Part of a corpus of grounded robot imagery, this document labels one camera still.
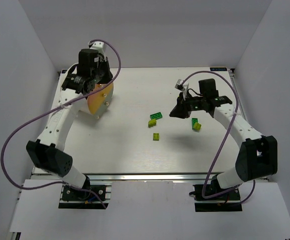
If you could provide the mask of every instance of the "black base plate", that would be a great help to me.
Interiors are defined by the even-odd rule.
[[[205,199],[202,197],[203,185],[197,184],[194,185],[194,188],[195,188],[194,191],[195,200],[200,201],[195,202],[195,212],[241,212],[243,210],[242,205],[240,203],[231,202],[241,200],[240,192],[238,189],[216,198]],[[218,200],[222,202],[219,203],[204,202],[212,200]]]
[[[91,185],[90,190],[99,196],[100,200],[105,201],[106,199],[106,185]],[[80,199],[75,195],[75,191],[69,186],[64,186],[63,194],[61,199],[66,202],[60,202],[58,204],[59,209],[104,209],[103,205],[100,203],[96,203],[93,201],[97,201],[98,199],[94,199],[92,203],[85,204],[86,200],[89,200],[94,195],[90,194],[86,199]]]
[[[90,190],[92,190],[94,193],[96,193],[99,196],[100,200],[105,201],[106,185],[91,185]],[[64,186],[63,195],[62,195],[61,199],[63,201],[70,202],[70,201],[85,201],[85,200],[88,200],[92,197],[93,197],[92,194],[90,194],[86,199],[80,199],[75,195],[75,191],[73,191],[72,188],[70,188],[69,186],[66,185],[66,186]]]

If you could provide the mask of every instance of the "connector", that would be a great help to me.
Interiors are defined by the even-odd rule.
[[[176,85],[175,85],[175,88],[177,89],[177,90],[180,90],[180,91],[184,91],[185,90],[185,88],[183,87],[183,85],[182,85],[182,83],[181,83],[181,79],[178,79],[177,80],[177,83],[176,83]]]
[[[153,141],[159,141],[160,140],[160,134],[159,133],[153,133]]]
[[[156,126],[156,119],[152,119],[148,121],[148,127],[151,128],[153,126]]]
[[[163,118],[163,115],[161,114],[161,112],[158,112],[158,113],[150,115],[150,119],[158,120],[158,119],[161,119],[161,118]]]

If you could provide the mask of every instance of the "white wall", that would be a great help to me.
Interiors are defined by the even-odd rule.
[[[20,3],[0,0],[0,151],[16,127],[49,108],[56,83],[56,70]],[[28,126],[7,149],[7,170],[20,184],[31,173],[26,143],[42,124]],[[0,166],[0,240],[6,238],[18,192]]]
[[[278,182],[290,214],[290,1],[273,0],[236,69],[249,121],[278,141]]]
[[[19,0],[57,70],[93,38],[123,67],[234,68],[271,0]],[[110,65],[116,57],[109,54]]]

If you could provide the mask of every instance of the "black joint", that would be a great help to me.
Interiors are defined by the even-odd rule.
[[[28,141],[26,150],[35,167],[54,173],[61,178],[66,176],[72,168],[72,157],[55,148],[54,144],[47,146],[39,141]]]
[[[246,139],[240,146],[235,169],[244,182],[277,173],[278,144],[273,136]]]

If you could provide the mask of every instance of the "black sticker label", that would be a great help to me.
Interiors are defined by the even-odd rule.
[[[225,72],[225,71],[227,71],[226,67],[210,67],[209,69],[213,72],[219,72],[219,71]]]

